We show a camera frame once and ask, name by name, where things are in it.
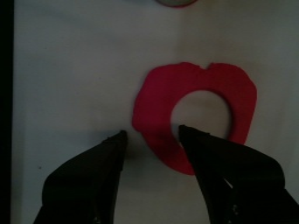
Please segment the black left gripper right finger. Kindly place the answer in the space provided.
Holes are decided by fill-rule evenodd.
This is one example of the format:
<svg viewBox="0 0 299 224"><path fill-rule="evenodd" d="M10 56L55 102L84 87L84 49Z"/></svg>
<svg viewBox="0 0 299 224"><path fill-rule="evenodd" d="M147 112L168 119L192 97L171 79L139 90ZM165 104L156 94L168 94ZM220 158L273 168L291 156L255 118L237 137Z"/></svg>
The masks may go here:
<svg viewBox="0 0 299 224"><path fill-rule="evenodd" d="M281 166L269 156L184 125L179 139L209 224L299 224L299 203L285 190Z"/></svg>

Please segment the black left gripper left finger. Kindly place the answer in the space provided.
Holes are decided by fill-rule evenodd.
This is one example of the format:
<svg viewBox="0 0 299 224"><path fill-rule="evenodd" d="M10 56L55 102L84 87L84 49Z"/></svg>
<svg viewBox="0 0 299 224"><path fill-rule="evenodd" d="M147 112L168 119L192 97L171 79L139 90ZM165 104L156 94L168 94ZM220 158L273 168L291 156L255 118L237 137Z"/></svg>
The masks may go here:
<svg viewBox="0 0 299 224"><path fill-rule="evenodd" d="M33 224L113 224L125 152L121 130L51 173Z"/></svg>

